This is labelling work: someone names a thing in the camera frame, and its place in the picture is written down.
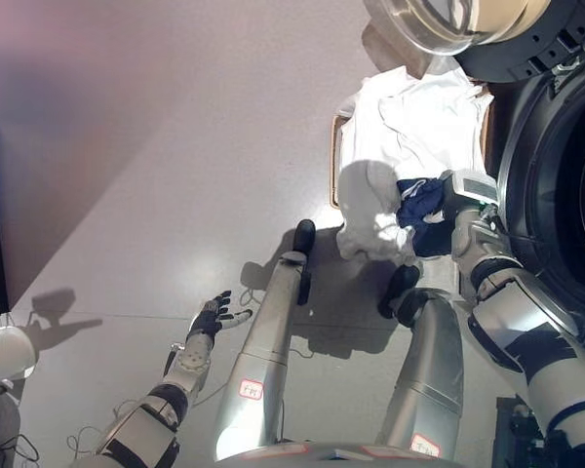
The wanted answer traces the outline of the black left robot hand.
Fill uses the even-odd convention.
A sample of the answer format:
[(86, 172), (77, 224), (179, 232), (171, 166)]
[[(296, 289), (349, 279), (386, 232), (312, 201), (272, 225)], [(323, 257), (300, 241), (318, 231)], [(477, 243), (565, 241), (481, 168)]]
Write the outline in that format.
[(194, 318), (187, 337), (198, 334), (208, 336), (215, 341), (215, 336), (222, 330), (231, 329), (247, 322), (254, 314), (251, 309), (230, 312), (231, 291), (223, 291), (203, 305)]

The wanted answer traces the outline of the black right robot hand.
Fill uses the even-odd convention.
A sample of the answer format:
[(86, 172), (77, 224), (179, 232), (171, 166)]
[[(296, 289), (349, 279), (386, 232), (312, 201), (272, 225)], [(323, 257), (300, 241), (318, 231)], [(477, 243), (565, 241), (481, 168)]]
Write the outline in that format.
[(443, 183), (441, 211), (445, 220), (455, 220), (461, 210), (460, 196), (455, 191), (453, 176), (453, 171), (445, 171), (441, 175)]

